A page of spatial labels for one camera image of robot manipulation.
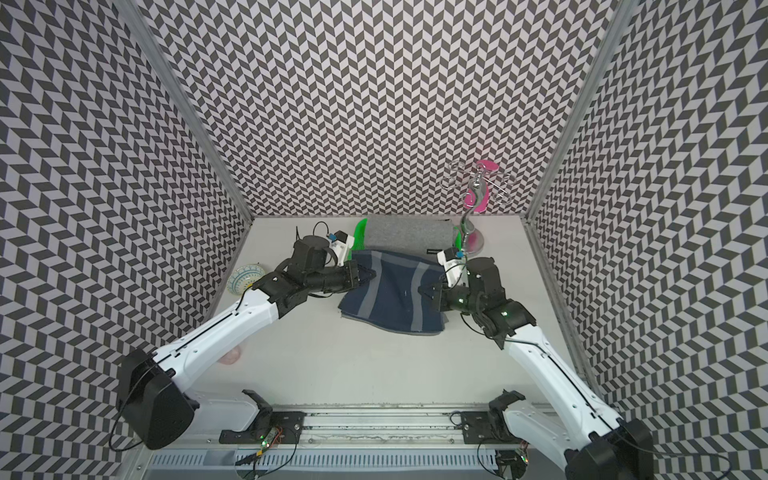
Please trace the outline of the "navy striped scarf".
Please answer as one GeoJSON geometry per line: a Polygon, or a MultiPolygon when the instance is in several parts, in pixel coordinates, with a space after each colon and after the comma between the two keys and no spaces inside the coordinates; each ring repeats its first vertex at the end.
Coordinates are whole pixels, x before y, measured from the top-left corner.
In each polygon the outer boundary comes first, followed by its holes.
{"type": "Polygon", "coordinates": [[[366,285],[340,301],[341,314],[391,333],[438,335],[445,315],[419,289],[442,280],[444,269],[421,257],[378,250],[358,250],[351,258],[375,273],[366,285]]]}

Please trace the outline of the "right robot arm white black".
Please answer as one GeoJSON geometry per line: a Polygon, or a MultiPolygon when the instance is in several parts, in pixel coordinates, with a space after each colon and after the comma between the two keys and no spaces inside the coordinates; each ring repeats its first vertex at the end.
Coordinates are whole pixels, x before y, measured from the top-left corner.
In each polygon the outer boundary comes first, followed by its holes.
{"type": "Polygon", "coordinates": [[[624,420],[562,359],[529,310],[507,297],[495,261],[469,259],[455,248],[437,261],[444,279],[420,293],[440,312],[470,316],[530,375],[558,416],[548,418],[517,391],[503,392],[488,404],[492,439],[532,443],[569,479],[653,478],[649,428],[624,420]]]}

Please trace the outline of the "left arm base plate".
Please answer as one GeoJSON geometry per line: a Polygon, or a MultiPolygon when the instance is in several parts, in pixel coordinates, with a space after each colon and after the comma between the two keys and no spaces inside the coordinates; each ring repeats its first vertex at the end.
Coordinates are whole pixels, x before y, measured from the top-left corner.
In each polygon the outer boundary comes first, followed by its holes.
{"type": "Polygon", "coordinates": [[[274,440],[296,444],[301,437],[306,413],[303,411],[260,411],[256,418],[240,431],[223,430],[218,442],[225,445],[262,445],[275,433],[274,440]]]}

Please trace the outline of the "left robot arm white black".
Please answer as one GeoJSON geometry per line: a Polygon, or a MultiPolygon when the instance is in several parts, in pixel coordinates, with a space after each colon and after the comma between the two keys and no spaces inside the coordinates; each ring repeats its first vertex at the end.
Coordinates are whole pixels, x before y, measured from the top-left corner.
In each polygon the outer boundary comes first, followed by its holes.
{"type": "Polygon", "coordinates": [[[354,238],[342,231],[296,240],[292,255],[249,286],[227,310],[151,353],[137,349],[118,369],[116,410],[140,445],[159,450],[181,437],[199,407],[196,380],[241,341],[312,296],[345,294],[376,272],[351,260],[354,238]]]}

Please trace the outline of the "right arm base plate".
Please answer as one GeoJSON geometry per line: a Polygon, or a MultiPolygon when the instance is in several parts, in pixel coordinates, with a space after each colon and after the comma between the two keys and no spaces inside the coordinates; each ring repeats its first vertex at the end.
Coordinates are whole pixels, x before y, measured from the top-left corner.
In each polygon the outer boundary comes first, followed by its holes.
{"type": "Polygon", "coordinates": [[[515,436],[498,413],[488,411],[456,411],[450,415],[456,429],[462,433],[466,445],[480,443],[519,444],[523,438],[515,436]]]}

